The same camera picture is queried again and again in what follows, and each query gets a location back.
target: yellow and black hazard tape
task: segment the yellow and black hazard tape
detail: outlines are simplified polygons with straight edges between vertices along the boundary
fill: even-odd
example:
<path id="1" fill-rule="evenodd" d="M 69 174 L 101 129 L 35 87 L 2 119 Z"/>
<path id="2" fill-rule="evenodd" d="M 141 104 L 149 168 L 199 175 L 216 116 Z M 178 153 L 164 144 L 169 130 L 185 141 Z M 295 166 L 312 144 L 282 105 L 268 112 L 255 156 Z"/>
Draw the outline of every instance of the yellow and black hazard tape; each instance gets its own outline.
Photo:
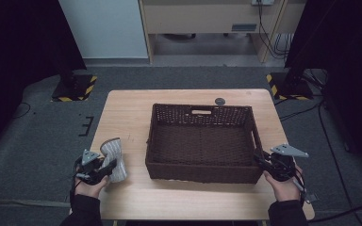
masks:
<path id="1" fill-rule="evenodd" d="M 90 82 L 88 84 L 87 89 L 85 90 L 85 94 L 82 96 L 77 96 L 77 97 L 68 97 L 68 96 L 62 96 L 62 97 L 57 97 L 55 99 L 52 99 L 52 101 L 54 102 L 71 102 L 71 101 L 85 101 L 90 97 L 90 94 L 93 90 L 93 86 L 95 85 L 95 81 L 96 81 L 97 76 L 92 76 L 90 78 Z"/>
<path id="2" fill-rule="evenodd" d="M 303 96 L 303 95 L 280 95 L 278 93 L 278 88 L 275 86 L 275 83 L 272 79 L 271 74 L 267 74 L 266 76 L 267 82 L 270 85 L 272 95 L 274 96 L 274 99 L 276 100 L 286 100 L 286 99 L 293 99 L 293 100 L 310 100 L 310 97 Z"/>

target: white wall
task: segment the white wall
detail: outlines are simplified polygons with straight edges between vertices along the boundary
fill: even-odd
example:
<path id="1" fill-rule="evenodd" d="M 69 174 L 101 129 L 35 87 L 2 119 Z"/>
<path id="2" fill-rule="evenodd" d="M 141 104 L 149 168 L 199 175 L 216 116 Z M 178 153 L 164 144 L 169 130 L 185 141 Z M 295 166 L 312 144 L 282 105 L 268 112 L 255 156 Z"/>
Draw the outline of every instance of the white wall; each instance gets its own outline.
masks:
<path id="1" fill-rule="evenodd" d="M 59 0 L 84 58 L 148 58 L 138 0 Z"/>

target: wall outlet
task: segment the wall outlet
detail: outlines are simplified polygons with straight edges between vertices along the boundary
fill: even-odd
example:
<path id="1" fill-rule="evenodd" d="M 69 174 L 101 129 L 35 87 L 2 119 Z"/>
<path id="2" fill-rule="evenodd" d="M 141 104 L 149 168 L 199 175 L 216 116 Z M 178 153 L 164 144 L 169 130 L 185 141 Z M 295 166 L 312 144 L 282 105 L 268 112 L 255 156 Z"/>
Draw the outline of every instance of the wall outlet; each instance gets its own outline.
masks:
<path id="1" fill-rule="evenodd" d="M 252 0 L 252 5 L 258 5 L 257 0 Z M 274 0 L 261 0 L 261 5 L 263 6 L 271 6 L 274 5 Z"/>

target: wicker basket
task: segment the wicker basket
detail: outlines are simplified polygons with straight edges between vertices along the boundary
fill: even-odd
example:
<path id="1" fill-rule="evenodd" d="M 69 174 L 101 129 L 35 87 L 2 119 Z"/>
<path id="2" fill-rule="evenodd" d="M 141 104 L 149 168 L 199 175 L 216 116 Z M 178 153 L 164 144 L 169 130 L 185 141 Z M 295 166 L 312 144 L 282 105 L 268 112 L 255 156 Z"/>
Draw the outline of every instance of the wicker basket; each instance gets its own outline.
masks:
<path id="1" fill-rule="evenodd" d="M 145 164 L 152 179 L 255 184 L 262 152 L 250 106 L 154 104 Z"/>

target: small round object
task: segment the small round object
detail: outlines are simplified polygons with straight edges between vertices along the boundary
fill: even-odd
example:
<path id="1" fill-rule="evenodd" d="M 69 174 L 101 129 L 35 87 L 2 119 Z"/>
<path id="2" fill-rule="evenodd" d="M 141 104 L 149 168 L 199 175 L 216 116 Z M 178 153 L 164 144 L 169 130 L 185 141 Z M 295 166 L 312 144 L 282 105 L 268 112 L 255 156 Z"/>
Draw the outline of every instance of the small round object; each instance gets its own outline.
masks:
<path id="1" fill-rule="evenodd" d="M 215 101 L 216 105 L 225 105 L 225 100 L 223 98 L 217 98 Z"/>

